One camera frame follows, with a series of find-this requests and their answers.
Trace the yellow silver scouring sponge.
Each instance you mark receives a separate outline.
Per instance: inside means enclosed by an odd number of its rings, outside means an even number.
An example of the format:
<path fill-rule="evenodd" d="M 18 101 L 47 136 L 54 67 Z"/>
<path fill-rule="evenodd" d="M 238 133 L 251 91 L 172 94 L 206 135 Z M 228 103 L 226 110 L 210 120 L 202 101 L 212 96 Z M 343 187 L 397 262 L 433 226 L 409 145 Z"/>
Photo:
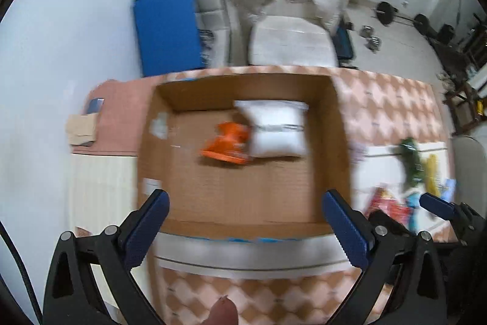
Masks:
<path fill-rule="evenodd" d="M 441 197 L 442 186 L 439 173 L 438 158 L 436 154 L 430 154 L 424 163 L 424 185 L 429 194 Z"/>

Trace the white packaged pillow pack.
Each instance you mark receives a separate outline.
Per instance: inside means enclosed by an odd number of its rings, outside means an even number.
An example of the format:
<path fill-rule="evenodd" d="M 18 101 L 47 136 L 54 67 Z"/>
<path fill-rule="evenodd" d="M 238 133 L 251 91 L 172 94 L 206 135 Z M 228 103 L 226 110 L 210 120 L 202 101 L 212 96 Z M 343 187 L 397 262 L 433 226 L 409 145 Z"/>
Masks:
<path fill-rule="evenodd" d="M 308 105 L 300 101 L 235 101 L 248 120 L 251 157 L 304 157 L 307 155 L 305 117 Z"/>

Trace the blue folded mat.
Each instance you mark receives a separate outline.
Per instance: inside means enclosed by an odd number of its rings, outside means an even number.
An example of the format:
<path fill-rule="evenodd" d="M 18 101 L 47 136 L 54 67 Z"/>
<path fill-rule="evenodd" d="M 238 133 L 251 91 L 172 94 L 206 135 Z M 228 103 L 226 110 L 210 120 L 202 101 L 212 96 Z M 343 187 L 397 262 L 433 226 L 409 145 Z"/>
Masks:
<path fill-rule="evenodd" d="M 195 0 L 135 0 L 133 13 L 145 77 L 205 67 Z"/>

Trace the checkered tablecloth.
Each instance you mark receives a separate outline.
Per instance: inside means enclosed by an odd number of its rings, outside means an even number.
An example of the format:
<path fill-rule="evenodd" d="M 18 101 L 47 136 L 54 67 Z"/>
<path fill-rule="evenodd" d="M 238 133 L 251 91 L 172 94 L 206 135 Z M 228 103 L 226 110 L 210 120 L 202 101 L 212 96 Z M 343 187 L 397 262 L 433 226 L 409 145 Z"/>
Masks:
<path fill-rule="evenodd" d="M 365 209 L 376 189 L 399 195 L 393 149 L 413 138 L 451 167 L 437 92 L 428 83 L 351 69 L 232 67 L 176 72 L 93 88 L 103 103 L 96 141 L 73 152 L 70 220 L 79 234 L 122 221 L 147 194 L 168 192 L 168 219 L 134 272 L 158 314 L 193 323 L 227 292 L 244 323 L 331 314 L 352 273 L 321 214 L 339 191 Z M 239 166 L 203 157 L 237 100 L 304 102 L 303 157 Z"/>

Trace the dark wooden chair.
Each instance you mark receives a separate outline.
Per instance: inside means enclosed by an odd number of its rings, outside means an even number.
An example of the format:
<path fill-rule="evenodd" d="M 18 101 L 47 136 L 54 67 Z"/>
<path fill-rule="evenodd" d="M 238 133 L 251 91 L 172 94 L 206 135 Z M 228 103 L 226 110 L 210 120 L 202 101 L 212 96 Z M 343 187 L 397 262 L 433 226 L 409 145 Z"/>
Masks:
<path fill-rule="evenodd" d="M 445 94 L 443 103 L 448 107 L 454 135 L 464 135 L 486 121 L 486 98 L 468 82 Z"/>

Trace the green snack packet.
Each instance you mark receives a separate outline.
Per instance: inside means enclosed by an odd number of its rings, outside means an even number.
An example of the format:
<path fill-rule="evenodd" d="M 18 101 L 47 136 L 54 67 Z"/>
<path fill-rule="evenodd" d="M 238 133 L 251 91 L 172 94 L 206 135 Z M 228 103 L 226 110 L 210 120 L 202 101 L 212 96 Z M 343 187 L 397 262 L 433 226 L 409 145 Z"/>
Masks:
<path fill-rule="evenodd" d="M 399 154 L 405 167 L 405 187 L 410 189 L 423 183 L 424 169 L 416 141 L 412 137 L 400 141 Z"/>

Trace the white padded chair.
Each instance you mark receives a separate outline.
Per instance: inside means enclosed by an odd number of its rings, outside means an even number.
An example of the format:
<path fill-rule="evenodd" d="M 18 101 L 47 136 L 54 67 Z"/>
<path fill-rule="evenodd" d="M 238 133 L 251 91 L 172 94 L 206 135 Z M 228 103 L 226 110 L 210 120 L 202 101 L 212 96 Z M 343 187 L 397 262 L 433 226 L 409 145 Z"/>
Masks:
<path fill-rule="evenodd" d="M 248 63 L 329 68 L 338 65 L 338 58 L 321 25 L 300 17 L 267 16 L 251 30 Z"/>

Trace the light blue long snack bar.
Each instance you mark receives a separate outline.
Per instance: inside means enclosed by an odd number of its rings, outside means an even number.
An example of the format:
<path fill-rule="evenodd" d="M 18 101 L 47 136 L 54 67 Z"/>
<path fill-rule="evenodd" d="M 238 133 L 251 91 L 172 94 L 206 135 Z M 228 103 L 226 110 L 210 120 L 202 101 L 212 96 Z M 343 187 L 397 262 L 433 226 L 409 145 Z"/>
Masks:
<path fill-rule="evenodd" d="M 420 207 L 420 196 L 421 194 L 418 191 L 414 191 L 405 198 L 405 203 L 408 208 L 407 227 L 414 234 L 418 232 L 417 211 Z"/>

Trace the short barbell on floor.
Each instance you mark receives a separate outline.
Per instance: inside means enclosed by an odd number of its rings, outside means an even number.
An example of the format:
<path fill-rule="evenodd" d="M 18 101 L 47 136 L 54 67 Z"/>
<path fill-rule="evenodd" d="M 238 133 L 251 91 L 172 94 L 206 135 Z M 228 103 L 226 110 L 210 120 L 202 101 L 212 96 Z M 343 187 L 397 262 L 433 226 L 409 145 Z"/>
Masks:
<path fill-rule="evenodd" d="M 411 22 L 413 27 L 421 34 L 427 35 L 430 30 L 430 23 L 428 18 L 423 14 L 417 14 L 414 18 L 403 16 L 399 14 L 396 7 L 390 3 L 382 1 L 379 2 L 375 9 L 376 18 L 383 26 L 389 26 L 397 19 Z"/>

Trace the open cardboard box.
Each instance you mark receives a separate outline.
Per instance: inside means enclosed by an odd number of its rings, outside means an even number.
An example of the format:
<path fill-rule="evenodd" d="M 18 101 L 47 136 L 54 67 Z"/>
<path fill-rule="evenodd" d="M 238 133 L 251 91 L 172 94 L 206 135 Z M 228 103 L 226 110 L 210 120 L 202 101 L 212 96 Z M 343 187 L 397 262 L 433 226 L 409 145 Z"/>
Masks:
<path fill-rule="evenodd" d="M 138 153 L 168 193 L 164 233 L 253 240 L 329 234 L 323 197 L 351 196 L 348 137 L 326 75 L 245 73 L 157 85 Z"/>

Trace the blue white tissue pack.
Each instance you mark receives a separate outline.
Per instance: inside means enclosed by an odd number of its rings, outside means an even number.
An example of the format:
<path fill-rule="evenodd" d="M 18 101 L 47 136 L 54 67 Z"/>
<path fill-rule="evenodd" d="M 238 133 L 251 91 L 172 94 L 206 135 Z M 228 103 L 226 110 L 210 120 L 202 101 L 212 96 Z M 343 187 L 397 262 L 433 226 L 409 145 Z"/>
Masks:
<path fill-rule="evenodd" d="M 454 195 L 456 191 L 457 181 L 455 179 L 448 178 L 442 187 L 441 199 L 451 203 L 454 200 Z"/>

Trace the grey plastic chair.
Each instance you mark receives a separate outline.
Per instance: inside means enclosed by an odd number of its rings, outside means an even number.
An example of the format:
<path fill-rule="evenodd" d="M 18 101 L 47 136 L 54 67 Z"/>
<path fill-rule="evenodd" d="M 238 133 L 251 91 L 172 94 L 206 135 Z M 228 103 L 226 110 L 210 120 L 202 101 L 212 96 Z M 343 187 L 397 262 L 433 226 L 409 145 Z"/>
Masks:
<path fill-rule="evenodd" d="M 455 169 L 457 203 L 464 202 L 479 215 L 486 216 L 486 152 L 482 144 L 468 135 L 451 140 Z"/>

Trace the chrome dumbbells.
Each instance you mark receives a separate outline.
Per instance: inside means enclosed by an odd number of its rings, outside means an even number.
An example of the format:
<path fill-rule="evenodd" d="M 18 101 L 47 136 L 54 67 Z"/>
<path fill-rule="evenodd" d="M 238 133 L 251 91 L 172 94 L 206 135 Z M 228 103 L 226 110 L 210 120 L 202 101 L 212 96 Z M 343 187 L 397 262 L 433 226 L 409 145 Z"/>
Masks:
<path fill-rule="evenodd" d="M 375 30 L 372 26 L 363 26 L 359 35 L 366 40 L 365 46 L 371 50 L 371 52 L 376 53 L 380 50 L 381 39 L 375 35 Z"/>

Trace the orange snack bag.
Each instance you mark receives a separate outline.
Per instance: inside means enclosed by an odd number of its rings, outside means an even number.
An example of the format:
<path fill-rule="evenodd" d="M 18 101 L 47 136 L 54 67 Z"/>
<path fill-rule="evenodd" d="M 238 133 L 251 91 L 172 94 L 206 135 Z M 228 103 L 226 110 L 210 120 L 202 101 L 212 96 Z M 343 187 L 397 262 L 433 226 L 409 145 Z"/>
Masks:
<path fill-rule="evenodd" d="M 250 136 L 248 126 L 225 122 L 217 126 L 217 136 L 201 150 L 203 157 L 221 162 L 244 165 L 248 162 L 247 143 Z"/>

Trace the red snack bag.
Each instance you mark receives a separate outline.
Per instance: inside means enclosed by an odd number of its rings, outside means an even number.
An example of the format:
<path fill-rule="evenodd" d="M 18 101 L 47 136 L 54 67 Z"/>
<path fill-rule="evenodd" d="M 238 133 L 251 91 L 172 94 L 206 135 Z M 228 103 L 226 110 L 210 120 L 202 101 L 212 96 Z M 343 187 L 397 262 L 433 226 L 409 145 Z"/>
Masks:
<path fill-rule="evenodd" d="M 380 210 L 386 215 L 399 222 L 406 228 L 408 227 L 409 216 L 411 214 L 410 208 L 403 202 L 396 199 L 387 189 L 384 187 L 377 187 L 374 194 L 366 208 L 365 216 Z"/>

